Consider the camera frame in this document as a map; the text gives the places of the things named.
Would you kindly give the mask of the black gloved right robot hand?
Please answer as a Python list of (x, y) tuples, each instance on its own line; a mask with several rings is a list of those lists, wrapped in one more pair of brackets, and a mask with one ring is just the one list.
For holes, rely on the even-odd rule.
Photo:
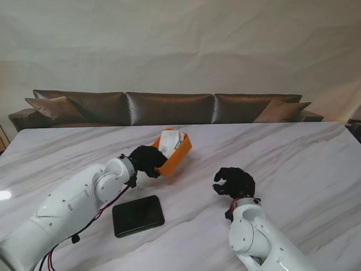
[(213, 189), (218, 195), (228, 195), (232, 199), (252, 198), (256, 183), (253, 177), (240, 168), (222, 167), (214, 177)]

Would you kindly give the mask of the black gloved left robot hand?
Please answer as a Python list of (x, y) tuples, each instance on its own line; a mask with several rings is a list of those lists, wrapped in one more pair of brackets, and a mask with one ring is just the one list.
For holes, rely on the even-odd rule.
[(161, 168), (167, 157), (154, 146), (139, 146), (129, 156), (134, 169), (144, 172), (150, 178), (160, 176), (157, 168)]

